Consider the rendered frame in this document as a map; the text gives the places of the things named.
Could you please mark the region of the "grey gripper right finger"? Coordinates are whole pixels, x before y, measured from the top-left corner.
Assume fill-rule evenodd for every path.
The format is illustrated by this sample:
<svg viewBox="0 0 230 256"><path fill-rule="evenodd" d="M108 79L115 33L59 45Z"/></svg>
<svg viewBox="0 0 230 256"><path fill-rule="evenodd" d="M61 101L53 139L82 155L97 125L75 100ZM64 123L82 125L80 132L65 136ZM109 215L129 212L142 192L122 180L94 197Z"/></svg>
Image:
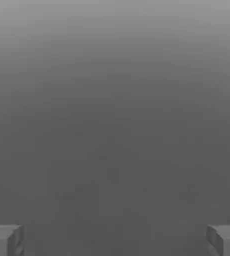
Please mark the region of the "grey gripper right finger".
<svg viewBox="0 0 230 256"><path fill-rule="evenodd" d="M230 256L230 225L208 225L205 236L210 256Z"/></svg>

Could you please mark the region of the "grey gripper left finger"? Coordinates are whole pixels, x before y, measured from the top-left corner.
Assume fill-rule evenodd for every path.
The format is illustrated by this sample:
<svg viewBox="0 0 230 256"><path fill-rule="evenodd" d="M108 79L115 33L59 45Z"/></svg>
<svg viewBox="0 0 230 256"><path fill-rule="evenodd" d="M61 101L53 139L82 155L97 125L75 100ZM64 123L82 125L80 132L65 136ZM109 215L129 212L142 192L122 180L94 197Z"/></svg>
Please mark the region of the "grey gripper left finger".
<svg viewBox="0 0 230 256"><path fill-rule="evenodd" d="M25 256L22 225L0 224L0 256Z"/></svg>

